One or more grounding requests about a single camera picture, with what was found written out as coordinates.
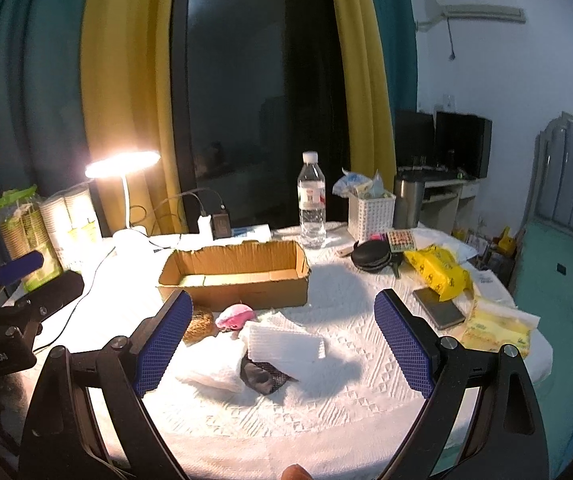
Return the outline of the person's right hand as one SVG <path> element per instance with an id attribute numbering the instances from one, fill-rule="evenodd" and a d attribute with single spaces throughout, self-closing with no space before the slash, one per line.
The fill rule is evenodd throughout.
<path id="1" fill-rule="evenodd" d="M 293 464 L 282 471 L 281 480 L 313 480 L 313 477 L 301 465 Z"/>

